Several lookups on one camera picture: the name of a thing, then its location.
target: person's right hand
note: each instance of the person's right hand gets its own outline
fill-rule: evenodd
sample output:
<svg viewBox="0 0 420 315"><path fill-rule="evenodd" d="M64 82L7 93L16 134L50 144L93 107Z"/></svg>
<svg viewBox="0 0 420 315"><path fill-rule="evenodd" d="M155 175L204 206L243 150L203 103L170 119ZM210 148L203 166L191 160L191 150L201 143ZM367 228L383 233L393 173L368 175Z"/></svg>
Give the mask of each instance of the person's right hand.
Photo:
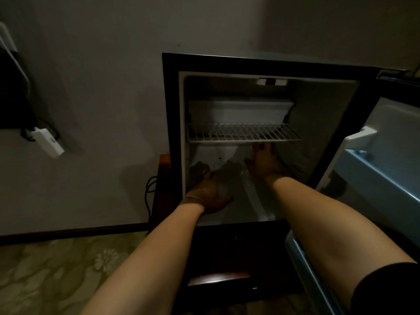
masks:
<svg viewBox="0 0 420 315"><path fill-rule="evenodd" d="M278 178L287 175L282 168L277 156L274 153L274 143L257 143L252 145L254 151L254 160L245 159L251 175L260 180L267 181L270 176Z"/></svg>

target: gray wall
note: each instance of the gray wall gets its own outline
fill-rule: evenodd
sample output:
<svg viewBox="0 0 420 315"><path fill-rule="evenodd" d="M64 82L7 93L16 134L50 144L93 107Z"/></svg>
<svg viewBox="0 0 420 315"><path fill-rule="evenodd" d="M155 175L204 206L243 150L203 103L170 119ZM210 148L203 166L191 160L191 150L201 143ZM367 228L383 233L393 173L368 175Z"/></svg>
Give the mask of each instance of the gray wall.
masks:
<svg viewBox="0 0 420 315"><path fill-rule="evenodd" d="M418 0L0 0L66 153L0 131L0 234L144 222L168 153L162 51L273 51L414 68Z"/></svg>

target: floor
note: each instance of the floor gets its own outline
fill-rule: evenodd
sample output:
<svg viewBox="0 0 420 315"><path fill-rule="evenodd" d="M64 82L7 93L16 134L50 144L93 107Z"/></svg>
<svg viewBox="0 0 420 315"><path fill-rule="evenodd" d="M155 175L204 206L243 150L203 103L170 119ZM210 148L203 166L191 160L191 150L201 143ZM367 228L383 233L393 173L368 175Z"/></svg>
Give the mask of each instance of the floor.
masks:
<svg viewBox="0 0 420 315"><path fill-rule="evenodd" d="M79 314L145 236L135 232L0 247L0 314ZM200 314L313 312L304 294L290 294Z"/></svg>

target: dark wooden stand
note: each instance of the dark wooden stand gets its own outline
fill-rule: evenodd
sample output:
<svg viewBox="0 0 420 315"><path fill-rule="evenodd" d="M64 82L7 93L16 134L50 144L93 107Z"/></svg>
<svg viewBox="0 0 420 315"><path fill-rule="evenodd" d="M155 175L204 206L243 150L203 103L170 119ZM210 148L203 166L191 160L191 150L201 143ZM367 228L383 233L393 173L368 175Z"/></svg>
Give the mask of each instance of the dark wooden stand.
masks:
<svg viewBox="0 0 420 315"><path fill-rule="evenodd" d="M175 209L169 155L157 176L150 230ZM197 227L175 312L302 292L284 246L289 230L285 220Z"/></svg>

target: white wire rack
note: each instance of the white wire rack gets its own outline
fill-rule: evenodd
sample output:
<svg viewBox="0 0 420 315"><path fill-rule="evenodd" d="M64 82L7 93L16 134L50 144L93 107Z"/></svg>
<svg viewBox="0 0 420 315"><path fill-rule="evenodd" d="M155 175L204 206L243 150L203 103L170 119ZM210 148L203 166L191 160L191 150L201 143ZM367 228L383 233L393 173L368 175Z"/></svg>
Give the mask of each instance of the white wire rack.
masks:
<svg viewBox="0 0 420 315"><path fill-rule="evenodd" d="M302 138L288 124L188 124L190 143L295 142Z"/></svg>

